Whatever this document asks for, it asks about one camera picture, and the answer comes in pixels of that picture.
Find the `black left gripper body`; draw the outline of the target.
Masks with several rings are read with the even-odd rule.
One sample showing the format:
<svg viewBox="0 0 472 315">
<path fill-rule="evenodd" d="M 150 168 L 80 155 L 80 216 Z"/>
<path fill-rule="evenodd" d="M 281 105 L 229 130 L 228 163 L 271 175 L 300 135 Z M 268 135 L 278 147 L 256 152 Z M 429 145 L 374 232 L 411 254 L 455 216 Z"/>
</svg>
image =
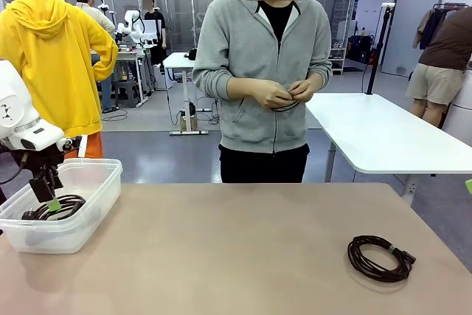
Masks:
<svg viewBox="0 0 472 315">
<path fill-rule="evenodd" d="M 29 170 L 33 175 L 43 173 L 57 173 L 58 165 L 64 161 L 64 152 L 60 151 L 56 144 L 44 150 L 14 150 L 13 158 L 23 170 Z"/>
</svg>

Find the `person's left hand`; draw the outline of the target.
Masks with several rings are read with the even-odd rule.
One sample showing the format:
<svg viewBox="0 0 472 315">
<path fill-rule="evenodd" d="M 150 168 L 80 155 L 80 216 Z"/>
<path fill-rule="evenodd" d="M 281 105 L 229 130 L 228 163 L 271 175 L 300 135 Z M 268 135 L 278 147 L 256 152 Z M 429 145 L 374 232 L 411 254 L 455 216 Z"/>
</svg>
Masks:
<svg viewBox="0 0 472 315">
<path fill-rule="evenodd" d="M 288 93 L 292 100 L 306 103 L 311 100 L 313 95 L 319 91 L 324 85 L 323 78 L 320 74 L 314 73 L 305 80 L 297 81 L 291 85 Z"/>
</svg>

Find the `person's right hand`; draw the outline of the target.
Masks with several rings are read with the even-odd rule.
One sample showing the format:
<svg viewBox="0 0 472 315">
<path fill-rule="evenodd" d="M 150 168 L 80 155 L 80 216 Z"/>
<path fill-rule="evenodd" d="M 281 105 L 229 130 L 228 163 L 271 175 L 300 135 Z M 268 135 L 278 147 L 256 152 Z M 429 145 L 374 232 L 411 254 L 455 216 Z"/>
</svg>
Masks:
<svg viewBox="0 0 472 315">
<path fill-rule="evenodd" d="M 282 108 L 294 103 L 288 91 L 271 80 L 255 80 L 251 95 L 266 108 Z"/>
</svg>

